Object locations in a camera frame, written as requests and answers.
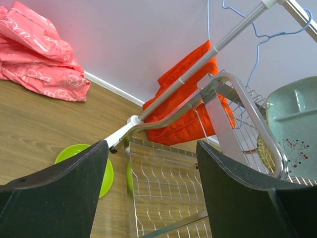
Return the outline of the pale blue rectangular dish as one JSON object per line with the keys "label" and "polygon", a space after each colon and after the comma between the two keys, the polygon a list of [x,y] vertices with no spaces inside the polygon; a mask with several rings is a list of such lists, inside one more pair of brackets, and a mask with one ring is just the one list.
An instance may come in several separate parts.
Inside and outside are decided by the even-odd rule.
{"label": "pale blue rectangular dish", "polygon": [[267,97],[268,126],[282,148],[289,175],[317,179],[317,78],[300,79]]}

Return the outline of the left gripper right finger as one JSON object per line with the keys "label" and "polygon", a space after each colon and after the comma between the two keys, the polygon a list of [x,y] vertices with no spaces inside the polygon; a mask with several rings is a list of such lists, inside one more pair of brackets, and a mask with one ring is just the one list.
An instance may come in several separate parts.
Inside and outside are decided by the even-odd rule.
{"label": "left gripper right finger", "polygon": [[196,154],[213,237],[316,237],[315,186],[260,173],[201,140]]}

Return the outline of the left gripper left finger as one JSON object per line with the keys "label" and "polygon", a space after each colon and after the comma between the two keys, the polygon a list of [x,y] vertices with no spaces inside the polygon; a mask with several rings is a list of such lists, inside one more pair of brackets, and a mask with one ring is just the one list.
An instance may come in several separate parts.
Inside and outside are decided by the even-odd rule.
{"label": "left gripper left finger", "polygon": [[0,187],[2,238],[88,238],[108,158],[98,141],[84,151]]}

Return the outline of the woven bamboo tray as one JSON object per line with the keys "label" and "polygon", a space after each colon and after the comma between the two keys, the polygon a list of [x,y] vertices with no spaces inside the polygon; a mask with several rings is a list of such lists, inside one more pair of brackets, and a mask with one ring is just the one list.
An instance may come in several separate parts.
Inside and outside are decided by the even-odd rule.
{"label": "woven bamboo tray", "polygon": [[273,155],[260,136],[257,137],[257,151],[262,163],[266,166],[266,168],[269,171],[274,172],[275,163],[273,161]]}

